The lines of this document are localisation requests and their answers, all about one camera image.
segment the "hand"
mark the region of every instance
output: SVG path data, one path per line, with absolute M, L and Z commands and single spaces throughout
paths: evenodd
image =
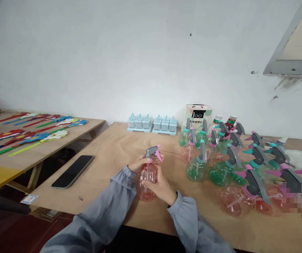
M 162 158 L 162 160 L 164 160 L 164 155 L 162 155 L 162 152 L 159 150 L 159 154 L 160 154 L 160 157 Z M 158 157 L 154 154 L 151 155 L 151 158 L 152 158 L 152 163 L 153 164 L 158 164 L 160 163 L 161 161 L 158 159 Z M 128 168 L 134 172 L 134 173 L 138 173 L 140 168 L 142 167 L 142 165 L 148 163 L 150 161 L 150 158 L 145 158 L 145 154 L 143 155 L 140 155 L 137 160 L 128 165 Z
M 154 184 L 148 180 L 143 180 L 142 185 L 149 188 L 151 191 L 154 192 L 154 194 L 157 195 L 158 198 L 172 206 L 177 200 L 178 196 L 175 191 L 172 190 L 167 180 L 164 178 L 162 168 L 159 165 L 156 165 L 156 167 L 158 168 L 157 183 Z

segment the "plywood tabletop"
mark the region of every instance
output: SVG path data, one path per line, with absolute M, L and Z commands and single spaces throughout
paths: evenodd
M 210 180 L 190 181 L 185 173 L 186 164 L 180 159 L 178 135 L 169 136 L 144 132 L 128 132 L 126 123 L 114 123 L 93 140 L 85 149 L 61 167 L 32 194 L 39 197 L 33 203 L 67 213 L 81 213 L 108 186 L 110 177 L 133 162 L 145 149 L 161 144 L 165 156 L 163 173 L 173 189 L 193 197 L 198 211 L 233 248 L 252 252 L 299 252 L 302 250 L 302 218 L 300 214 L 283 214 L 272 218 L 253 211 L 245 219 L 224 213 L 216 200 L 221 190 Z M 80 156 L 94 155 L 95 159 L 69 189 L 53 189 L 51 184 Z M 251 160 L 252 156 L 243 154 Z M 166 203 L 156 199 L 141 202 L 135 198 L 125 225 L 176 235 Z
M 0 120 L 4 119 L 4 118 L 8 118 L 14 114 L 15 114 L 15 112 L 2 112 L 2 113 L 0 113 Z M 6 125 L 3 124 L 5 122 L 15 120 L 15 119 L 17 119 L 17 118 L 10 119 L 10 120 L 4 121 L 4 122 L 0 122 L 0 133 L 8 132 L 10 130 L 22 129 L 23 126 L 38 121 L 38 120 L 34 120 L 34 121 L 31 121 L 31 122 L 28 122 L 28 123 L 25 123 L 22 125 L 18 125 L 18 126 L 14 126 L 14 124 L 25 121 L 25 119 L 18 121 L 18 122 L 6 124 Z M 78 119 L 85 119 L 88 121 L 88 123 L 85 125 L 74 126 L 72 128 L 67 129 L 68 135 L 66 137 L 63 137 L 59 140 L 53 140 L 53 141 L 43 143 L 41 145 L 33 147 L 25 152 L 22 152 L 20 154 L 12 156 L 12 157 L 8 156 L 10 153 L 12 153 L 12 151 L 0 155 L 0 186 L 5 185 L 6 183 L 13 180 L 20 174 L 26 172 L 27 170 L 29 170 L 36 164 L 38 164 L 41 161 L 43 161 L 44 159 L 48 158 L 49 156 L 51 156 L 58 150 L 67 146 L 68 144 L 72 143 L 73 141 L 79 139 L 84 134 L 88 133 L 89 131 L 93 130 L 94 128 L 96 128 L 97 126 L 99 126 L 105 122 L 104 120 L 100 120 L 100 119 L 86 119 L 86 118 L 78 118 Z M 37 131 L 40 128 L 35 128 L 35 127 L 38 125 L 40 125 L 40 124 L 33 125 L 33 126 L 23 128 L 23 129 L 25 131 Z M 49 127 L 49 126 L 53 126 L 53 124 L 44 126 L 42 128 Z M 55 128 L 47 130 L 46 132 L 51 132 L 51 131 L 57 130 L 58 128 L 59 127 L 57 126 Z M 11 140 L 11 138 L 1 140 L 0 145 L 8 142 L 9 140 Z M 22 147 L 19 147 L 18 150 L 20 150 L 21 148 L 28 147 L 32 144 L 33 143 L 24 144 Z M 11 147 L 11 145 L 0 149 L 0 151 L 7 149 L 9 147 Z

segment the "smartphone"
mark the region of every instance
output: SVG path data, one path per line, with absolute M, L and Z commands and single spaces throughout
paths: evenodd
M 94 159 L 94 156 L 80 156 L 56 181 L 53 188 L 67 189 L 75 182 L 86 167 Z

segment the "gray sleeve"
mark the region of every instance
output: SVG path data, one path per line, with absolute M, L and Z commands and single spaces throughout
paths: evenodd
M 180 241 L 187 253 L 218 253 L 235 251 L 208 225 L 198 213 L 196 201 L 191 197 L 183 197 L 177 192 L 178 198 L 168 208 L 175 224 Z
M 66 228 L 51 238 L 41 252 L 99 252 L 116 236 L 136 196 L 135 177 L 127 166 Z

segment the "person's right hand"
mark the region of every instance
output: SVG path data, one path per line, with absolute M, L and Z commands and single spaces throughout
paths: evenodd
M 154 184 L 148 180 L 143 180 L 142 185 L 149 188 L 157 195 L 158 198 L 164 200 L 167 204 L 172 206 L 177 200 L 177 194 L 175 193 L 174 190 L 172 190 L 171 186 L 164 178 L 162 173 L 162 168 L 159 165 L 155 165 L 155 166 L 158 168 L 157 183 Z

